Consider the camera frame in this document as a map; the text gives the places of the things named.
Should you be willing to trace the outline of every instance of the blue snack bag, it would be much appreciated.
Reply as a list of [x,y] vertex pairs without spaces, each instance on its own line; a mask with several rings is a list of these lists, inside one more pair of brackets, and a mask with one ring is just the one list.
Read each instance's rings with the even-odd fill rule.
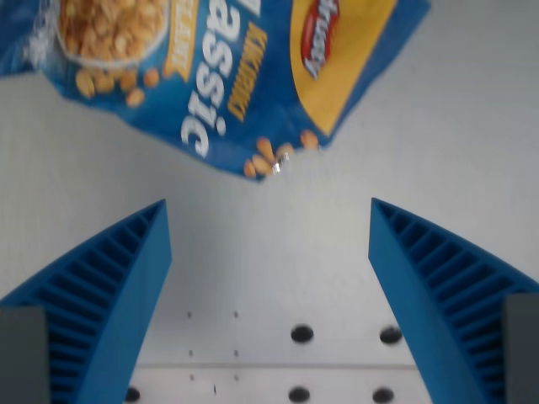
[[228,172],[263,178],[326,146],[428,11],[426,0],[0,0],[0,76]]

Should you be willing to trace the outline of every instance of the hole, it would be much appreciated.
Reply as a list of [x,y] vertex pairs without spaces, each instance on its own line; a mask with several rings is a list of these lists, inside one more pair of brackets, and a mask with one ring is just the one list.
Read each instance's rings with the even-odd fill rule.
[[380,341],[386,345],[394,345],[403,339],[403,332],[398,327],[389,326],[380,332]]
[[307,402],[311,398],[311,393],[305,387],[294,387],[288,393],[291,402]]
[[310,343],[314,337],[314,331],[306,324],[296,326],[291,333],[295,343]]
[[141,398],[141,392],[135,387],[129,386],[125,394],[125,402],[137,402]]
[[395,395],[393,394],[393,390],[388,389],[387,387],[381,387],[378,390],[376,390],[374,393],[372,393],[372,401],[377,402],[379,404],[392,402],[393,398],[395,398]]

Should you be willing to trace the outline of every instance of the white surface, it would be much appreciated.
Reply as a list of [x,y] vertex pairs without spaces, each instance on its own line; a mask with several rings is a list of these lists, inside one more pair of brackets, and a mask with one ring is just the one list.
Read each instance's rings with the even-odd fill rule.
[[[538,13],[436,1],[333,146],[260,185],[64,102],[43,77],[0,82],[0,293],[165,197],[174,262],[141,363],[411,365],[378,341],[393,318],[367,260],[371,197],[539,278]],[[297,322],[311,345],[291,342]]]
[[309,404],[371,404],[372,393],[387,386],[395,395],[392,404],[430,402],[413,370],[138,369],[133,382],[140,404],[286,403],[298,385],[311,393]]

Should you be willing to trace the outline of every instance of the red logo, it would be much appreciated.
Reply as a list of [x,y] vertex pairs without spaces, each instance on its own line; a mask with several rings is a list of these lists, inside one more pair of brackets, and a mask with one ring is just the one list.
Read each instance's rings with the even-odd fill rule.
[[315,80],[331,55],[332,33],[339,15],[339,0],[315,0],[305,20],[302,61]]

